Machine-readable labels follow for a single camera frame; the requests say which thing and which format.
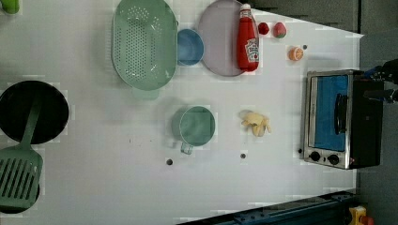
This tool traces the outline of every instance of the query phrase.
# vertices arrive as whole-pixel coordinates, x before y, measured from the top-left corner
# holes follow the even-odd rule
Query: green spatula
[[[0,150],[0,207],[28,209],[36,201],[43,159],[30,145],[41,109],[35,96],[22,141]]]

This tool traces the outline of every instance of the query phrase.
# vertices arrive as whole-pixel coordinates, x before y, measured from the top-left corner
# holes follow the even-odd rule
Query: orange toy fruit
[[[292,50],[290,50],[289,59],[293,61],[298,61],[302,58],[303,55],[304,51],[299,47],[295,47]]]

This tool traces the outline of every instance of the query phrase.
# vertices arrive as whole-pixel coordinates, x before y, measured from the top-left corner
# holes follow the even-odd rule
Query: yellow toy food
[[[255,137],[263,137],[265,129],[271,132],[271,126],[269,125],[269,119],[262,114],[256,112],[249,112],[245,115],[243,126],[252,126],[253,134]]]

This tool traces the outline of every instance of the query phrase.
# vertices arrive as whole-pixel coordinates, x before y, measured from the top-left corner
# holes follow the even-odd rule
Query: small blue bowl
[[[205,46],[202,38],[194,30],[180,30],[177,34],[177,45],[179,65],[192,66],[202,60]]]

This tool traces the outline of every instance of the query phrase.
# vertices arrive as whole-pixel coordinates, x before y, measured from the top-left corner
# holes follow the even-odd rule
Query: teal mug
[[[181,152],[192,153],[194,146],[208,143],[216,130],[216,122],[210,110],[202,106],[184,108],[173,117],[173,134],[182,141]]]

